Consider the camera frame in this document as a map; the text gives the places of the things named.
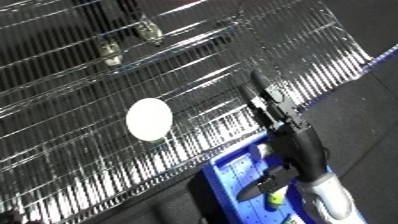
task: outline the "blue plastic base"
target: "blue plastic base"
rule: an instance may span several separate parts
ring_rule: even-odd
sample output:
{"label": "blue plastic base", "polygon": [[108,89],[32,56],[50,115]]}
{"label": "blue plastic base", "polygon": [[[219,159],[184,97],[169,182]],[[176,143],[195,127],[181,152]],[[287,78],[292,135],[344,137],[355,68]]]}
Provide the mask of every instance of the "blue plastic base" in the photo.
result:
{"label": "blue plastic base", "polygon": [[249,146],[266,140],[259,134],[236,145],[211,159],[203,171],[215,192],[219,203],[230,223],[283,223],[291,214],[299,215],[305,223],[315,223],[303,210],[299,192],[291,185],[283,205],[274,210],[267,204],[265,195],[245,202],[238,202],[238,192],[247,184],[262,175],[270,165],[280,164],[276,156],[254,162],[249,154]]}

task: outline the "dark background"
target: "dark background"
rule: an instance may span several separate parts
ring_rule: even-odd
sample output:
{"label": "dark background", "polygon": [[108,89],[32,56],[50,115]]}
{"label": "dark background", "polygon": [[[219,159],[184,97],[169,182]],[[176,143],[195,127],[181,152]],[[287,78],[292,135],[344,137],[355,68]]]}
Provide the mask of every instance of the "dark background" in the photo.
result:
{"label": "dark background", "polygon": [[[398,43],[398,0],[326,0],[371,56]],[[337,90],[306,118],[332,152],[331,165],[369,223],[398,218],[398,58]],[[89,223],[225,223],[197,170],[154,189]]]}

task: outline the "white ball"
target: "white ball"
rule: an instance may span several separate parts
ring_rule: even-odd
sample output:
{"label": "white ball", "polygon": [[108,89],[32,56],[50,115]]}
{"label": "white ball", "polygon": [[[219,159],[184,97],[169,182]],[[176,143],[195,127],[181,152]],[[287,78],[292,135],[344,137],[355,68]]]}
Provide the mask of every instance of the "white ball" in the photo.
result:
{"label": "white ball", "polygon": [[136,102],[127,112],[126,124],[136,138],[154,142],[163,138],[173,124],[173,113],[163,101],[146,98]]}

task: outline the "metal grid surface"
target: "metal grid surface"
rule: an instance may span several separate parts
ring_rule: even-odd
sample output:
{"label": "metal grid surface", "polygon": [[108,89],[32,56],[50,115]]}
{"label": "metal grid surface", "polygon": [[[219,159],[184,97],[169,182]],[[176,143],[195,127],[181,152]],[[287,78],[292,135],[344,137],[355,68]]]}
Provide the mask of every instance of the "metal grid surface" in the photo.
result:
{"label": "metal grid surface", "polygon": [[[108,33],[79,12],[96,2]],[[237,91],[253,68],[305,105],[370,60],[320,1],[138,3],[164,32],[160,47],[137,38],[112,0],[0,2],[0,211],[80,223],[258,132]],[[99,57],[105,35],[122,66]],[[158,144],[125,125],[146,97],[173,111]]]}

